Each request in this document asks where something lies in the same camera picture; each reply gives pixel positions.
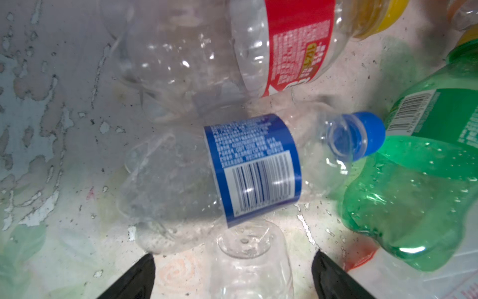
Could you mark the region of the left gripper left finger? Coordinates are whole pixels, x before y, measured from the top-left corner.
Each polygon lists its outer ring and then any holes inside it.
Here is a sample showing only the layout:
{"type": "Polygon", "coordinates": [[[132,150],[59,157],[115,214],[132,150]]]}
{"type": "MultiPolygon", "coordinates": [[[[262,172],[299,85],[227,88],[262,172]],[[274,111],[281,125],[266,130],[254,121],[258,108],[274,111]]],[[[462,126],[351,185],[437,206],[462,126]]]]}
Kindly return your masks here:
{"type": "Polygon", "coordinates": [[[127,270],[98,299],[150,299],[156,266],[152,254],[146,254],[127,270]]]}

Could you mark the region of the clear ribbed bottle white cap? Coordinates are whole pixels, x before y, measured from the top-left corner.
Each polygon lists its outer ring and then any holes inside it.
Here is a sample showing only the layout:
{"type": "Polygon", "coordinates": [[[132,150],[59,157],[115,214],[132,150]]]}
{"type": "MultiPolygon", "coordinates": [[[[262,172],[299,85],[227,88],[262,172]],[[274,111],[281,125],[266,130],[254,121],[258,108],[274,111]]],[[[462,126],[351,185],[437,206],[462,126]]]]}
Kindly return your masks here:
{"type": "Polygon", "coordinates": [[[285,237],[266,220],[248,221],[207,244],[212,299],[293,299],[285,237]]]}

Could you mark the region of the green plastic bottle yellow cap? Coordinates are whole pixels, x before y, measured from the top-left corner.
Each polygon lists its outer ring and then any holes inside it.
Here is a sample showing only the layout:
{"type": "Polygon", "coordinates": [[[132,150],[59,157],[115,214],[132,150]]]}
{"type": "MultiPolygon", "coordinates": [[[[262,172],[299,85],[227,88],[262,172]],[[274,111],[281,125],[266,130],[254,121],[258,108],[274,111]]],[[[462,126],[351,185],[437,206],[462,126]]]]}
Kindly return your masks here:
{"type": "Polygon", "coordinates": [[[386,139],[346,188],[343,224],[411,267],[432,272],[458,250],[478,199],[478,29],[443,68],[406,90],[386,139]]]}

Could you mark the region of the clear bottle blue label blue cap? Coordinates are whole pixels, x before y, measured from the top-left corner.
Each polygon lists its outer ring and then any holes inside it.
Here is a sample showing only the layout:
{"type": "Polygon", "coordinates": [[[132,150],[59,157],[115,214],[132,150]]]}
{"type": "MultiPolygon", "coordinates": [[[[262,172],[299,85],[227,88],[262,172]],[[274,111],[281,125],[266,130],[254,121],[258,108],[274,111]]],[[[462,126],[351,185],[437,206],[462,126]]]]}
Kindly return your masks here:
{"type": "Polygon", "coordinates": [[[385,126],[373,113],[315,108],[197,134],[171,128],[128,153],[117,205],[145,251],[182,252],[301,199],[327,196],[353,162],[384,141],[385,126]]]}

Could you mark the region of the clear bottle red label yellow cap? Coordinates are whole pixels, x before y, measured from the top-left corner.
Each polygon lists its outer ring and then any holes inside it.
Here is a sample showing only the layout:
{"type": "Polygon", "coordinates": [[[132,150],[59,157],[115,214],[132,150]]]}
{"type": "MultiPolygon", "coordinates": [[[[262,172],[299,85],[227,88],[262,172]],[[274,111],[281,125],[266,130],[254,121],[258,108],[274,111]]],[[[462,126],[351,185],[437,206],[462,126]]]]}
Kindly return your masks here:
{"type": "Polygon", "coordinates": [[[406,1],[100,1],[117,77],[153,122],[206,118],[322,76],[406,1]]]}

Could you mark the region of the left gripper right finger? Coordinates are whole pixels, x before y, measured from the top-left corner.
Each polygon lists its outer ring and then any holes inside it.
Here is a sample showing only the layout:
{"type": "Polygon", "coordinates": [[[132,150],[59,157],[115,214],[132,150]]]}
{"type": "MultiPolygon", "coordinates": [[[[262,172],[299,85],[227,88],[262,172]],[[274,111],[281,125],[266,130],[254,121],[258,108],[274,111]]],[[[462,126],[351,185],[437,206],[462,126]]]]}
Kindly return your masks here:
{"type": "Polygon", "coordinates": [[[375,299],[321,250],[314,256],[311,273],[320,299],[375,299]]]}

